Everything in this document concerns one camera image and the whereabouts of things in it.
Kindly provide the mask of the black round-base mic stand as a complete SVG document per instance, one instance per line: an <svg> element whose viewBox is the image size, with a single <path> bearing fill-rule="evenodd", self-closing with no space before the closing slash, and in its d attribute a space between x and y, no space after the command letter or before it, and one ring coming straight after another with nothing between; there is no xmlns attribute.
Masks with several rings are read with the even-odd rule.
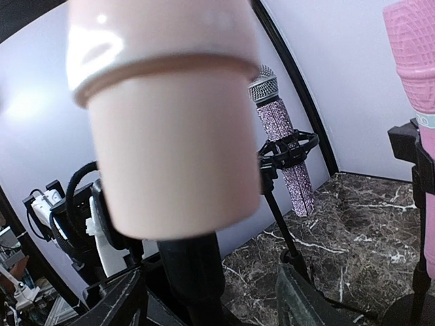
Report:
<svg viewBox="0 0 435 326"><path fill-rule="evenodd" d="M174 297L193 325L227 325L221 297L225 289L217 236L214 233L158 241L158 250Z"/></svg>

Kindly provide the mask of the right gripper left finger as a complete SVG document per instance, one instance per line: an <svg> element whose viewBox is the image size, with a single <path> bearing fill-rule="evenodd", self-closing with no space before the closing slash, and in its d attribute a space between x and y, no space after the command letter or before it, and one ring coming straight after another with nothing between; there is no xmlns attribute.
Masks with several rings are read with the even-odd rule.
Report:
<svg viewBox="0 0 435 326"><path fill-rule="evenodd" d="M74 325L148 325L146 274L144 266L129 272Z"/></svg>

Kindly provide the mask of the large pale pink microphone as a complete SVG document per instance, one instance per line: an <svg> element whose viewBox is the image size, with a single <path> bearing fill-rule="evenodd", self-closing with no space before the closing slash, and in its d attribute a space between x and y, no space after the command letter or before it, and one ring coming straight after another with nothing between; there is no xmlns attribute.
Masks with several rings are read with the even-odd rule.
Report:
<svg viewBox="0 0 435 326"><path fill-rule="evenodd" d="M260 205L248 1L70 1L67 78L87 109L112 223L199 236Z"/></svg>

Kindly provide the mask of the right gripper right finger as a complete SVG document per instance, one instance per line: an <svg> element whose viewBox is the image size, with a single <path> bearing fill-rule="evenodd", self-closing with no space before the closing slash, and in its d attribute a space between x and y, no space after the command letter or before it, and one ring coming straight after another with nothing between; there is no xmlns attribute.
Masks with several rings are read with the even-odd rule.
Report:
<svg viewBox="0 0 435 326"><path fill-rule="evenodd" d="M340 325L340 314L291 265L277 275L279 325Z"/></svg>

